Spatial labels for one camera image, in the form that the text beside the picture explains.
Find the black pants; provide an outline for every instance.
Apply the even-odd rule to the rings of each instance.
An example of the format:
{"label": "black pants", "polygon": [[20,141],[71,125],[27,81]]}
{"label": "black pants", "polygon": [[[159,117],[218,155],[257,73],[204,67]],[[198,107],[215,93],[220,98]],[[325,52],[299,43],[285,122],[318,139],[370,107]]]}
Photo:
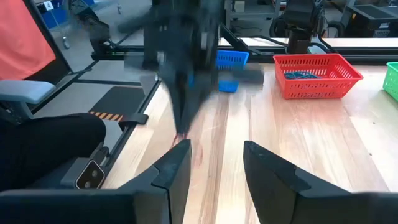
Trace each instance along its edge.
{"label": "black pants", "polygon": [[33,119],[10,129],[0,141],[0,192],[26,187],[74,157],[89,157],[105,134],[92,114]]}

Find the blue basket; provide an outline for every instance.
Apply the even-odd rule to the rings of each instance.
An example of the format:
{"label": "blue basket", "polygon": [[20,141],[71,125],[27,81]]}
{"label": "blue basket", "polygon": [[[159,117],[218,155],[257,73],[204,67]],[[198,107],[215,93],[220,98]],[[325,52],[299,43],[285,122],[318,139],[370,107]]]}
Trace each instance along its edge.
{"label": "blue basket", "polygon": [[[217,51],[217,69],[232,70],[239,68],[246,64],[249,58],[247,52],[237,52],[232,50],[218,50]],[[218,81],[218,91],[234,93],[238,89],[238,82],[234,80],[220,80]]]}

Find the hazard stripe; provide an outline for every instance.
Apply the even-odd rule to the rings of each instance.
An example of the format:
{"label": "hazard stripe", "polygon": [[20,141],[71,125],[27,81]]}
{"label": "hazard stripe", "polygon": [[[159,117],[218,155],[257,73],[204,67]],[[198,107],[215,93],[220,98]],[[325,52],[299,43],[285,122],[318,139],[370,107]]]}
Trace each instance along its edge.
{"label": "hazard stripe", "polygon": [[119,114],[108,114],[108,113],[101,113],[101,112],[95,112],[95,111],[90,111],[90,114],[94,114],[95,116],[109,120],[109,121],[121,121],[123,119],[123,115]]}
{"label": "hazard stripe", "polygon": [[108,114],[107,117],[104,119],[111,119],[112,116],[113,116],[113,114]]}
{"label": "hazard stripe", "polygon": [[99,118],[103,119],[106,115],[107,115],[107,113],[103,113],[103,114],[101,114],[101,116],[99,116]]}
{"label": "hazard stripe", "polygon": [[116,119],[119,117],[118,114],[116,114],[115,116],[113,116],[113,118],[111,119],[111,121],[116,121]]}

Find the red basket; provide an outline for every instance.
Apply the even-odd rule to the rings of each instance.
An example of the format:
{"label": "red basket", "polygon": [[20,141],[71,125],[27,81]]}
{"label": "red basket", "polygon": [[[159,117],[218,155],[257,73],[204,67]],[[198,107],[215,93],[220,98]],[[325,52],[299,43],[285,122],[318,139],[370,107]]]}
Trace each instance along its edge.
{"label": "red basket", "polygon": [[[341,98],[363,76],[340,54],[276,55],[275,75],[285,99]],[[288,80],[285,73],[309,72],[316,79]]]}

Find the wooden table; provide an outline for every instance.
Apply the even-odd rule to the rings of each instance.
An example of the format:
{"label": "wooden table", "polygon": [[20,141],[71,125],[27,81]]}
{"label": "wooden table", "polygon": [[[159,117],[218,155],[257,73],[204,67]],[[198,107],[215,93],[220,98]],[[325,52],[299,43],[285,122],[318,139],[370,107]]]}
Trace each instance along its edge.
{"label": "wooden table", "polygon": [[[343,99],[285,100],[273,64],[264,86],[211,96],[192,140],[184,223],[259,223],[246,185],[243,142],[252,140],[351,192],[398,191],[398,103],[382,90],[386,67],[356,67],[364,76]],[[169,96],[160,86],[121,151],[103,188],[117,188],[148,168],[175,136]]]}

